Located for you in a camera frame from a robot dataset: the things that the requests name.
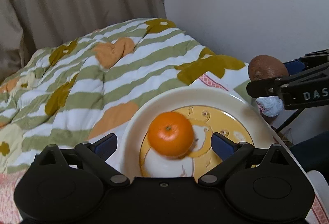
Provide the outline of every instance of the silver screw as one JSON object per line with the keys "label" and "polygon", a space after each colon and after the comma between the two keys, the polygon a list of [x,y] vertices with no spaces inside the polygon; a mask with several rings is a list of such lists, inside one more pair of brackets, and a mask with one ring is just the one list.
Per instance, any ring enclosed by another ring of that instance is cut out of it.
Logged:
{"label": "silver screw", "polygon": [[211,174],[208,174],[208,175],[204,175],[201,177],[201,180],[204,182],[204,183],[214,183],[217,181],[217,177],[214,176],[214,175],[211,175]]}
{"label": "silver screw", "polygon": [[114,175],[111,177],[113,183],[124,183],[127,180],[125,175]]}

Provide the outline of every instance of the kiwi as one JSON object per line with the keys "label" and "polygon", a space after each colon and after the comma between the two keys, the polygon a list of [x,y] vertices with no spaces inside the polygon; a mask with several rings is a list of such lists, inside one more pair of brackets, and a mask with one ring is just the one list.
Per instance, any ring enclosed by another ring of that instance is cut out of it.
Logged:
{"label": "kiwi", "polygon": [[254,57],[249,63],[248,74],[251,81],[289,75],[280,60],[268,55]]}

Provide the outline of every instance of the plate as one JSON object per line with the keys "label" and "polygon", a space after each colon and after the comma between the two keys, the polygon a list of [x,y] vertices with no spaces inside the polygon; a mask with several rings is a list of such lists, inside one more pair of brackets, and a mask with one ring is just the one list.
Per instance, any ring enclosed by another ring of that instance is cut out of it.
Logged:
{"label": "plate", "polygon": [[[195,131],[195,143],[186,156],[168,159],[148,144],[147,130],[160,113],[185,115]],[[140,176],[199,176],[221,162],[210,148],[213,132],[234,142],[247,141],[255,148],[275,143],[274,131],[245,101],[218,88],[181,87],[166,91],[144,104],[129,121],[120,144],[120,171],[129,179]]]}

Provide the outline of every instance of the white wall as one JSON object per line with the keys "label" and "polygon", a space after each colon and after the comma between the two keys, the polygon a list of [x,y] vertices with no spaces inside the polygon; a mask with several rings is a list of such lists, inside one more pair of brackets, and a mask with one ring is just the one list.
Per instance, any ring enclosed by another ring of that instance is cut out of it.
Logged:
{"label": "white wall", "polygon": [[[243,61],[268,54],[286,62],[329,48],[329,0],[164,0],[164,5],[167,18],[204,46]],[[329,130],[328,110],[304,111],[290,125],[294,142]]]}

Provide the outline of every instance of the mandarin orange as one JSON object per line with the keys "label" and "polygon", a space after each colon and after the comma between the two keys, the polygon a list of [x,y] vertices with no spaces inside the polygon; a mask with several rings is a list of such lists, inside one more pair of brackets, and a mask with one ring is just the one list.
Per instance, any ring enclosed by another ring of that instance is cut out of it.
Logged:
{"label": "mandarin orange", "polygon": [[186,154],[193,144],[194,132],[188,119],[177,112],[159,114],[147,131],[150,146],[159,154],[177,158]]}

